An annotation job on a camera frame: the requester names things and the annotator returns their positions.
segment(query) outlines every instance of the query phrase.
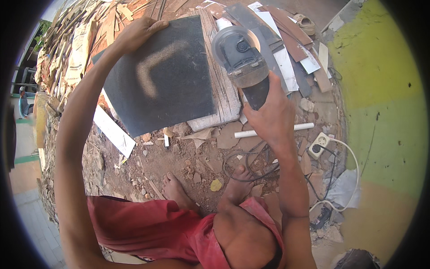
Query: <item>power socket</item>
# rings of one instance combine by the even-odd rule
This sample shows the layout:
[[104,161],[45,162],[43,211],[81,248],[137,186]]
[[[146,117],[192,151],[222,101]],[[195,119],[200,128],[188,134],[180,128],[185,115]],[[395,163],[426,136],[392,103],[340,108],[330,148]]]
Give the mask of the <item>power socket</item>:
[[313,148],[314,145],[321,145],[325,148],[327,148],[327,145],[330,142],[330,138],[328,136],[326,136],[325,133],[321,132],[319,133],[319,135],[317,136],[317,138],[315,139],[315,141],[312,143],[312,145],[310,145],[309,149],[307,150],[307,152],[309,153],[310,156],[312,156],[312,158],[314,158],[315,160],[317,160],[320,155],[324,152],[323,148]]

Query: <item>white pvc pipe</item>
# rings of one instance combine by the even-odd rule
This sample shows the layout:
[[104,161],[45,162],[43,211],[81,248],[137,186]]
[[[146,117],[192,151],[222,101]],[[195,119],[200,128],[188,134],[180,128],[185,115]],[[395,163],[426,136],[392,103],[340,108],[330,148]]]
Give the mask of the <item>white pvc pipe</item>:
[[[310,129],[310,128],[313,128],[314,126],[315,125],[313,124],[313,122],[294,124],[294,131],[303,130],[303,129]],[[250,136],[257,136],[257,133],[254,130],[235,132],[234,133],[235,138],[250,137]]]

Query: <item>grinder handle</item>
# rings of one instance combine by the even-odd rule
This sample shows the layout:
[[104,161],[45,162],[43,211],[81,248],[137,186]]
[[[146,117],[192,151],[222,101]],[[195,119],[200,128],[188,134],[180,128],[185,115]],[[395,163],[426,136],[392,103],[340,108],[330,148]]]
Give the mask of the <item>grinder handle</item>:
[[266,102],[267,95],[269,94],[269,76],[254,86],[242,88],[242,91],[251,108],[259,110]]

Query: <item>green wall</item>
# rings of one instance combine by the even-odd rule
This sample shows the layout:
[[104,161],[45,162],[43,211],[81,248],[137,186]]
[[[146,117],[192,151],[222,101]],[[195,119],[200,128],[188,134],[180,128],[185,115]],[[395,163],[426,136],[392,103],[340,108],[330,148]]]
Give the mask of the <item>green wall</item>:
[[[328,43],[362,180],[419,198],[427,165],[423,86],[408,44],[377,0]],[[348,168],[355,164],[348,158]]]

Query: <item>angle grinder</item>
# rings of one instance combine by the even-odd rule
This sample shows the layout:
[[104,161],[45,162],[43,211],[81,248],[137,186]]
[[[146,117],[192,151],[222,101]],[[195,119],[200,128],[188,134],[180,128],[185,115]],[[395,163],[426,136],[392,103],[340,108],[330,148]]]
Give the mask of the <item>angle grinder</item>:
[[242,89],[252,109],[260,109],[269,93],[269,67],[255,34],[240,26],[226,27],[214,36],[211,46],[231,83]]

